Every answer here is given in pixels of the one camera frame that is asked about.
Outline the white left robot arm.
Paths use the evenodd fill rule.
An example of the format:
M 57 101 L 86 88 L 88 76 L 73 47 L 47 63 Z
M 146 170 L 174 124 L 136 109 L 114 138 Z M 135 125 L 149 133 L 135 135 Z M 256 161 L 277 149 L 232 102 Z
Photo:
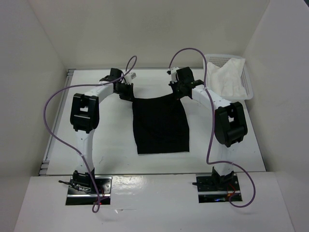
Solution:
M 126 100 L 133 99 L 134 72 L 127 73 L 123 79 L 123 72 L 112 68 L 110 74 L 99 81 L 99 85 L 85 93 L 73 96 L 70 123 L 76 134 L 78 150 L 78 165 L 75 168 L 70 184 L 85 193 L 95 192 L 95 168 L 93 164 L 93 137 L 99 124 L 99 105 L 108 96 L 116 93 Z

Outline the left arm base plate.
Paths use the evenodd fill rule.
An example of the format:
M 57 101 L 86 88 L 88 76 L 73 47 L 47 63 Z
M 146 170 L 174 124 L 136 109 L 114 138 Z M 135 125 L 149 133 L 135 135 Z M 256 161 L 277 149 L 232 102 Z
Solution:
M 94 187 L 74 185 L 72 177 L 69 181 L 59 180 L 58 182 L 68 187 L 66 205 L 93 205 L 98 200 L 98 194 Z M 95 183 L 100 197 L 100 205 L 110 205 L 112 177 L 96 175 Z

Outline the black skirt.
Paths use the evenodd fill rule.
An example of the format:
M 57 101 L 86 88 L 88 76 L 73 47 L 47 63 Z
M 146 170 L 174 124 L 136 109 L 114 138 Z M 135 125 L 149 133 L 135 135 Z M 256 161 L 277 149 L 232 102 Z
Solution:
M 190 151 L 188 120 L 182 102 L 174 94 L 135 98 L 132 112 L 139 155 Z

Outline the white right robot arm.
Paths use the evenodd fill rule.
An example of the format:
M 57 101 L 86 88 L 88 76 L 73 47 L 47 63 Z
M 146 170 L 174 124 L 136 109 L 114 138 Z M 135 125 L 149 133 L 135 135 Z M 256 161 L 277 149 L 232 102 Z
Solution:
M 169 85 L 177 99 L 189 97 L 211 111 L 211 136 L 206 154 L 206 163 L 212 166 L 210 186 L 224 190 L 234 176 L 231 155 L 248 133 L 243 106 L 230 102 L 204 86 L 202 80 L 195 80 L 189 67 L 169 68 Z

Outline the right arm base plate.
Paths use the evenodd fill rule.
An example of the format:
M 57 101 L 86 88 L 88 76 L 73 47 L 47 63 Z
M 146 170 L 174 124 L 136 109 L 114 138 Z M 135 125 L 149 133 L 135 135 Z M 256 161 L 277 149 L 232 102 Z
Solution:
M 229 202 L 229 197 L 232 202 L 242 201 L 237 175 L 228 183 L 216 186 L 211 174 L 197 174 L 192 185 L 197 188 L 199 203 L 224 203 Z

